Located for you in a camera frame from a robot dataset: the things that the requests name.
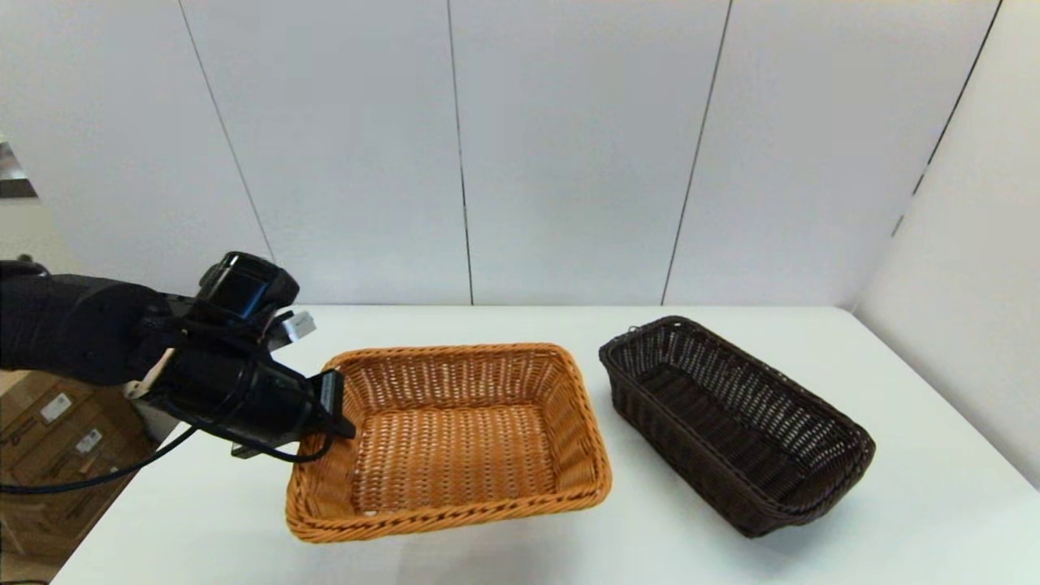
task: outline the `black cable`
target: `black cable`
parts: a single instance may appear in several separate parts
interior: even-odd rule
[[[54,484],[54,485],[6,485],[6,484],[0,484],[0,493],[12,493],[12,494],[16,494],[16,495],[43,495],[43,494],[48,494],[48,493],[62,493],[62,492],[66,492],[66,491],[72,491],[74,489],[83,489],[83,488],[86,488],[86,487],[94,487],[96,485],[100,485],[100,484],[107,483],[107,482],[110,482],[110,481],[113,481],[113,480],[118,480],[118,479],[120,479],[120,478],[122,478],[124,476],[128,476],[128,475],[136,472],[137,469],[140,469],[145,465],[148,465],[150,463],[155,462],[157,459],[159,459],[163,455],[165,455],[165,454],[170,453],[171,451],[173,451],[174,448],[176,448],[177,446],[179,446],[182,442],[184,442],[185,440],[187,440],[187,438],[189,436],[191,436],[192,434],[194,434],[194,432],[197,430],[198,429],[196,427],[191,427],[190,429],[188,429],[188,430],[184,431],[183,433],[181,433],[180,436],[178,436],[174,440],[170,441],[170,444],[167,444],[166,447],[163,447],[162,449],[156,451],[152,455],[150,455],[150,456],[141,459],[140,461],[137,461],[133,465],[128,465],[128,466],[126,466],[126,467],[124,467],[124,468],[122,468],[122,469],[120,469],[118,472],[112,472],[111,474],[106,474],[104,476],[98,476],[96,478],[88,479],[88,480],[71,482],[71,483]]]

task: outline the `tan wicker basket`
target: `tan wicker basket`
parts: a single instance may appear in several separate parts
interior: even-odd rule
[[[340,354],[358,427],[296,464],[286,518],[335,542],[589,508],[610,468],[574,358],[550,344]],[[322,437],[305,439],[313,453]]]

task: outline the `panel seam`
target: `panel seam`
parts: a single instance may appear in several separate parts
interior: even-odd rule
[[[682,209],[679,211],[679,227],[675,230],[675,243],[672,245],[672,257],[668,261],[668,274],[665,276],[665,289],[660,292],[660,306],[665,306],[668,296],[668,284],[672,280],[672,269],[675,266],[675,253],[679,249],[679,236],[682,234],[682,222],[686,217],[686,205],[690,203],[690,190],[694,184],[694,171],[697,170],[697,158],[701,154],[701,143],[704,142],[704,128],[708,125],[708,109],[711,107],[711,95],[714,93],[716,79],[719,77],[719,63],[722,61],[722,50],[726,45],[726,30],[729,28],[729,15],[733,10],[733,0],[726,6],[726,19],[722,24],[722,35],[719,39],[719,52],[716,53],[716,65],[711,71],[711,82],[708,84],[708,97],[704,101],[704,115],[701,117],[701,128],[697,133],[697,146],[694,147],[694,160],[690,164],[690,178],[686,180],[686,195],[682,199]]]
[[[462,187],[462,225],[466,233],[466,271],[469,274],[469,304],[473,302],[473,261],[469,249],[469,213],[466,209],[466,173],[462,162],[462,120],[459,116],[459,80],[454,62],[454,28],[451,25],[451,0],[446,1],[448,8],[448,46],[451,49],[451,93],[456,106],[456,136],[459,141],[459,185]]]
[[[188,31],[188,40],[191,42],[191,49],[194,51],[196,60],[199,61],[199,70],[202,72],[203,81],[206,82],[206,91],[209,92],[209,100],[213,103],[213,110],[216,112],[216,119],[220,123],[220,131],[224,132],[224,139],[228,143],[228,150],[231,151],[231,158],[235,161],[235,170],[238,171],[238,178],[242,181],[242,188],[245,189],[245,199],[250,202],[250,208],[253,209],[253,217],[257,221],[257,227],[260,228],[260,235],[263,237],[264,246],[267,247],[267,253],[270,254],[270,259],[276,264],[278,259],[275,257],[275,250],[270,247],[270,240],[267,238],[267,231],[263,228],[263,222],[260,221],[260,212],[257,211],[256,202],[253,201],[253,192],[250,190],[250,184],[245,180],[245,174],[242,172],[242,166],[238,161],[238,154],[235,152],[235,146],[231,143],[231,134],[228,132],[228,126],[224,123],[224,116],[220,115],[220,106],[216,104],[216,96],[213,95],[213,86],[209,82],[209,75],[206,74],[206,67],[202,65],[202,55],[199,54],[199,46],[196,45],[194,34],[191,32],[191,25],[188,24],[188,15],[184,10],[184,2],[182,0],[177,0],[177,5],[181,8],[181,18],[184,19],[184,28]]]

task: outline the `cardboard box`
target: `cardboard box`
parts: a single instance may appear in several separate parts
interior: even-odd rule
[[[109,442],[107,448],[111,449],[113,444],[114,442]],[[88,469],[66,475],[61,478],[61,483],[89,479],[121,469],[148,457],[153,450],[152,440],[140,434],[125,444],[119,453],[99,451]],[[130,477],[53,495],[6,497],[0,507],[0,517],[16,539],[25,534],[75,539],[85,534],[84,531],[100,517],[99,511],[107,509]],[[43,542],[40,538],[30,540]],[[51,545],[56,542],[54,539],[47,541]],[[29,541],[20,540],[20,546],[26,548],[26,542]]]
[[[95,389],[118,392],[43,372],[4,372],[0,382],[0,455],[9,466],[60,427]]]
[[[14,465],[7,466],[5,456],[0,477],[19,485],[63,483],[102,451],[110,456],[119,454],[144,427],[122,397],[119,402],[101,398],[99,395],[81,404]]]

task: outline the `label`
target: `label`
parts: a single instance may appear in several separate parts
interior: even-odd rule
[[[69,410],[70,406],[72,406],[72,401],[69,400],[69,397],[64,392],[61,392],[54,397],[54,400],[48,403],[47,406],[40,409],[40,415],[50,425],[55,418],[61,416],[62,412]]]
[[[79,442],[76,443],[76,451],[83,454],[89,453],[100,440],[101,431],[98,429],[90,429],[90,432],[86,433],[86,436],[79,439]]]

